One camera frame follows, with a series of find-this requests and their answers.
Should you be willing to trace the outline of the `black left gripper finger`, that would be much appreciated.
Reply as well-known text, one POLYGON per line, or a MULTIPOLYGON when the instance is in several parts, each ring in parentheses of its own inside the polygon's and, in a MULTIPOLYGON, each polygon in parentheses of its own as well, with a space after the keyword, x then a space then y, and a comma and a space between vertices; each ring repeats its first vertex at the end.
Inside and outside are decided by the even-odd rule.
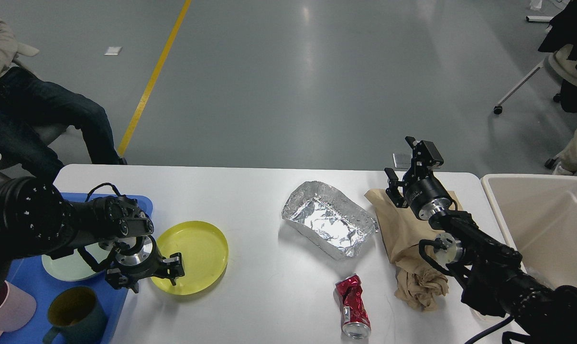
POLYGON ((157 268, 154 276, 160 279, 169 280, 173 287, 177 285, 178 278, 185 276, 183 255, 181 253, 173 253, 170 257, 157 259, 157 268))
POLYGON ((139 280, 137 274, 124 272, 119 268, 110 268, 105 271, 105 281, 115 290, 126 288, 137 294, 139 280))

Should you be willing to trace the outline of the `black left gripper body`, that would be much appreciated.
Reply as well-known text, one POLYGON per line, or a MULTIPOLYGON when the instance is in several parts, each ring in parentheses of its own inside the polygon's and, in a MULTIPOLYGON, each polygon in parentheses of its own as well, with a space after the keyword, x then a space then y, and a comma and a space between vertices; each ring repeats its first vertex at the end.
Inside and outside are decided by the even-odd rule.
POLYGON ((137 246, 132 254, 118 253, 111 263, 110 268, 119 268, 124 272, 134 273, 141 279, 154 277, 157 268, 157 259, 161 253, 156 241, 152 236, 142 236, 137 239, 141 245, 137 246))

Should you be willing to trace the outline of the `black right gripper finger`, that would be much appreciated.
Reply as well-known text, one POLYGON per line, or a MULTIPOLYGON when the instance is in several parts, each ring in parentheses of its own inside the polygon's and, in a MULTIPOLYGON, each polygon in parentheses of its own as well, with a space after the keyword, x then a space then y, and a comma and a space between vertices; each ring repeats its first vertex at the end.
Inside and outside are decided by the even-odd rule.
POLYGON ((411 165, 406 178, 431 178, 434 169, 444 164, 444 159, 431 141, 417 140, 415 137, 405 137, 412 149, 411 165))
POLYGON ((404 187, 404 181, 400 180, 392 168, 384 168, 384 172, 387 176, 388 187, 386 189, 386 194, 397 208, 408 208, 408 202, 404 198, 402 192, 399 188, 404 187))

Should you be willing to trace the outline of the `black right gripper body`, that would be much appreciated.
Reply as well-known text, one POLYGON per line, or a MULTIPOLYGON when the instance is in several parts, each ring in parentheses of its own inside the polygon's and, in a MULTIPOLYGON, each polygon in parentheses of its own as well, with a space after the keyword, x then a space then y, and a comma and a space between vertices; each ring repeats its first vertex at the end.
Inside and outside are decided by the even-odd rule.
POLYGON ((410 168, 403 176, 403 197, 407 207, 419 220, 448 211, 454 204, 445 187, 428 168, 410 168))

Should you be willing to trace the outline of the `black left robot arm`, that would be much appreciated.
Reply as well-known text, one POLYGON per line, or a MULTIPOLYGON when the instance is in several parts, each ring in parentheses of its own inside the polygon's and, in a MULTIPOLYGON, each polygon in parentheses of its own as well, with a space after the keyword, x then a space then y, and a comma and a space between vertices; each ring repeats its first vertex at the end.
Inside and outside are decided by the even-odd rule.
POLYGON ((176 285, 185 276, 183 256, 163 256, 153 238, 153 222, 138 201, 121 194, 68 201, 51 183, 11 179, 0 185, 0 290, 11 262, 78 253, 109 285, 138 292, 146 278, 176 285))

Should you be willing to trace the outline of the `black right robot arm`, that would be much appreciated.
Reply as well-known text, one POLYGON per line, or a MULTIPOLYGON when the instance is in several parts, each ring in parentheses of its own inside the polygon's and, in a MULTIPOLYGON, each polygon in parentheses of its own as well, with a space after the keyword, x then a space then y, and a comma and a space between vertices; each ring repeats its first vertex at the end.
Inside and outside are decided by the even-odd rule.
POLYGON ((521 269, 520 252, 481 231, 472 215, 458 204, 434 175, 444 160, 434 143, 405 137, 412 150, 411 165, 402 178, 385 168, 386 194, 397 208, 409 208, 439 234, 420 239, 420 257, 462 287, 461 302, 481 315, 502 322, 480 332, 469 342, 508 325, 524 333, 505 331, 503 344, 577 344, 577 288, 546 287, 521 269))

